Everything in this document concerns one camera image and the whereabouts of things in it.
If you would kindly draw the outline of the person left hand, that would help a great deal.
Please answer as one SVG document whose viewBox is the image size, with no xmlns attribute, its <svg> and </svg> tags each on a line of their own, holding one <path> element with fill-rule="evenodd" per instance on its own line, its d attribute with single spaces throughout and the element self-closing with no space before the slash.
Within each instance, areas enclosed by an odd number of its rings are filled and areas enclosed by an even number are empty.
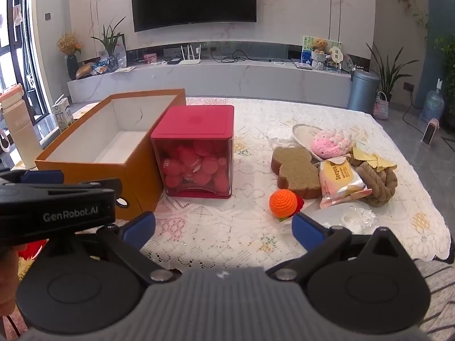
<svg viewBox="0 0 455 341">
<path fill-rule="evenodd" d="M 0 316 L 9 316 L 15 309 L 18 288 L 18 252 L 24 248 L 24 245 L 13 246 L 1 255 Z"/>
</svg>

